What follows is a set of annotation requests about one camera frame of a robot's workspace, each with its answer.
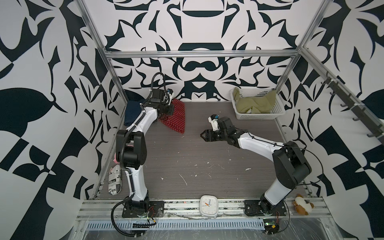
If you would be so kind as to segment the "aluminium frame rail front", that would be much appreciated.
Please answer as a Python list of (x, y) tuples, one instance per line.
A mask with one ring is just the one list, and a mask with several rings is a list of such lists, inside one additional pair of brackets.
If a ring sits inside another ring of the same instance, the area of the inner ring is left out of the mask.
[[(292, 218), (330, 218), (331, 212), (322, 198), (306, 198), (305, 200), (314, 205), (312, 211), (308, 215), (299, 215), (293, 204), (294, 198), (285, 199), (284, 205), (279, 208), (282, 211), (280, 217)], [(217, 218), (229, 217), (246, 217), (246, 210), (250, 207), (246, 206), (247, 199), (218, 199), (215, 203), (213, 200), (201, 199), (153, 199), (150, 203), (149, 211), (146, 213), (137, 213), (123, 205), (117, 206), (114, 211), (114, 218), (122, 220), (124, 218), (176, 218), (176, 219), (203, 219), (208, 214), (213, 213), (213, 209), (217, 209)], [(82, 203), (77, 220), (108, 220), (111, 218), (112, 208), (119, 203), (120, 200), (86, 200)]]

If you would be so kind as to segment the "white plastic laundry basket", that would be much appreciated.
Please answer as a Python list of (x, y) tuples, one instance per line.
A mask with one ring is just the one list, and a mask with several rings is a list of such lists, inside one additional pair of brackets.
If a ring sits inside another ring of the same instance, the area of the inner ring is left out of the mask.
[(234, 97), (235, 89), (239, 90), (240, 98), (251, 98), (251, 97), (263, 97), (269, 92), (274, 91), (274, 88), (257, 88), (257, 87), (234, 87), (230, 90), (230, 98), (233, 109), (235, 111), (236, 118), (238, 120), (274, 120), (277, 117), (283, 116), (286, 113), (281, 98), (276, 95), (276, 101), (273, 108), (269, 113), (239, 113), (236, 108), (236, 101)]

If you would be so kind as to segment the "grey wall hook rack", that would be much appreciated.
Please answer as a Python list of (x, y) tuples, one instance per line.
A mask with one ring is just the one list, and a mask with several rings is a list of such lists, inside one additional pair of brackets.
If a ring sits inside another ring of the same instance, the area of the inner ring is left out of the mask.
[(339, 79), (333, 79), (329, 72), (322, 74), (324, 79), (322, 86), (327, 86), (331, 89), (329, 111), (331, 112), (332, 101), (337, 96), (341, 101), (341, 108), (347, 111), (352, 111), (356, 116), (353, 118), (355, 122), (362, 124), (371, 132), (367, 134), (368, 138), (376, 138), (384, 144), (384, 123), (364, 104), (358, 97), (349, 90), (346, 85)]

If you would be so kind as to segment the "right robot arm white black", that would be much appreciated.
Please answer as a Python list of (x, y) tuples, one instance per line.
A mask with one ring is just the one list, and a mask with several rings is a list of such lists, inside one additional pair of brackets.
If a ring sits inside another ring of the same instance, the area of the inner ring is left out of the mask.
[(312, 172), (304, 149), (292, 141), (272, 142), (257, 137), (247, 130), (236, 128), (228, 117), (212, 115), (208, 118), (211, 129), (201, 133), (205, 142), (227, 142), (238, 149), (261, 155), (274, 163), (276, 179), (259, 200), (245, 201), (245, 214), (253, 216), (285, 215), (285, 198)]

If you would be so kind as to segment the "green circuit board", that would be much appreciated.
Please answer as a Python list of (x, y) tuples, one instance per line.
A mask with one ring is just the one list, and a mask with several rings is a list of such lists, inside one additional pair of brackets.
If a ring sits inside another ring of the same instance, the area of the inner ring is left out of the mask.
[(274, 220), (271, 219), (264, 219), (264, 233), (266, 235), (275, 235), (279, 232), (280, 230), (280, 225), (276, 223)]

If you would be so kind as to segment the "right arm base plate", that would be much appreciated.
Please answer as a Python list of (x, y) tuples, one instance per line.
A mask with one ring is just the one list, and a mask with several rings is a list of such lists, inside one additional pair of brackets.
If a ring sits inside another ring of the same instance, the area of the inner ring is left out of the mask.
[(271, 205), (266, 199), (261, 200), (245, 200), (245, 215), (254, 216), (285, 216), (287, 208), (284, 201), (280, 201), (277, 205)]

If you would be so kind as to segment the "aluminium frame crossbar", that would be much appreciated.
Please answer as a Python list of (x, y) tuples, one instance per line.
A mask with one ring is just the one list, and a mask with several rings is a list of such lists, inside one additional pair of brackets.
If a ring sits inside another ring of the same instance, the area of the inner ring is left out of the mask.
[(292, 57), (297, 50), (201, 50), (201, 51), (105, 51), (108, 59), (123, 58), (209, 58), (209, 57)]

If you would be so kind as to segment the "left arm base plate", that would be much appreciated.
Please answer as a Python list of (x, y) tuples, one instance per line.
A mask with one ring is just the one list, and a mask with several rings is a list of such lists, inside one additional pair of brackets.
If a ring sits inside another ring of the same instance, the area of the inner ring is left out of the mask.
[(124, 203), (122, 217), (138, 218), (149, 214), (149, 218), (157, 218), (163, 215), (164, 209), (164, 201), (128, 201)]

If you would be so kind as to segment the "red polka dot skirt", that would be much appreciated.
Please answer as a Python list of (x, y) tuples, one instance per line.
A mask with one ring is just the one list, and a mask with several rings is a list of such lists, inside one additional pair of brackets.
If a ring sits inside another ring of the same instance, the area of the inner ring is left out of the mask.
[(185, 103), (178, 99), (173, 99), (171, 103), (174, 105), (173, 114), (171, 116), (162, 115), (159, 120), (171, 130), (184, 134), (186, 126)]

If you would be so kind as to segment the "pink alarm clock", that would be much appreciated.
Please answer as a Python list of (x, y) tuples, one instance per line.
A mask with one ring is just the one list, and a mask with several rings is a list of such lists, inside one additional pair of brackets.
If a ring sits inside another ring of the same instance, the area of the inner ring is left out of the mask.
[(119, 154), (120, 154), (120, 150), (118, 149), (118, 147), (116, 147), (116, 152), (115, 152), (114, 159), (113, 159), (113, 162), (115, 164), (119, 164), (120, 163)]

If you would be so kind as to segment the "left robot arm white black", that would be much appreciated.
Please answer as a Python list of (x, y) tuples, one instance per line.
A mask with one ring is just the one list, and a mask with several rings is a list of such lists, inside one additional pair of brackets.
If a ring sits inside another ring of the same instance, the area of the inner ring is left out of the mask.
[(126, 173), (130, 188), (125, 206), (139, 214), (147, 212), (150, 208), (143, 170), (147, 159), (145, 135), (157, 119), (173, 115), (172, 99), (173, 90), (166, 88), (165, 75), (156, 73), (151, 80), (147, 98), (142, 102), (127, 102), (124, 118), (127, 128), (117, 132), (116, 160)]

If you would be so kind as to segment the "brown plush toy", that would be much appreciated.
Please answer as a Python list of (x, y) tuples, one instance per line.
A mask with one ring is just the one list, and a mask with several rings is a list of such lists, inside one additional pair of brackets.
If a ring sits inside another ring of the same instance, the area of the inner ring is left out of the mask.
[(315, 207), (313, 203), (304, 199), (300, 194), (297, 194), (295, 200), (293, 201), (296, 212), (302, 216), (308, 216)]

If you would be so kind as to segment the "white square clock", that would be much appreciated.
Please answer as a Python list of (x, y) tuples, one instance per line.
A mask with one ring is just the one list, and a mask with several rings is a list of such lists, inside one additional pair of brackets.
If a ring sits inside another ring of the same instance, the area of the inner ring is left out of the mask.
[(215, 196), (204, 195), (200, 198), (199, 210), (205, 218), (216, 218), (219, 213), (219, 201)]

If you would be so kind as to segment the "blue denim skirt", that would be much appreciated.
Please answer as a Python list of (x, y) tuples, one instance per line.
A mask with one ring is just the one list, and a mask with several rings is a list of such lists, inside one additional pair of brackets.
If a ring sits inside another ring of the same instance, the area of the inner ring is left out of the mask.
[(138, 125), (142, 121), (146, 115), (143, 103), (144, 100), (127, 102), (124, 126), (129, 127), (131, 125)]

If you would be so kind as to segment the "olive green skirt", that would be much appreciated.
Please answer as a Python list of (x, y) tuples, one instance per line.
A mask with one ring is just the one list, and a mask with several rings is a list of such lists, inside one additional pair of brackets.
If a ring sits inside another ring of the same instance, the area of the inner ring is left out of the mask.
[(232, 94), (236, 110), (241, 114), (268, 114), (276, 104), (276, 91), (270, 91), (262, 97), (240, 96), (240, 89), (234, 88)]

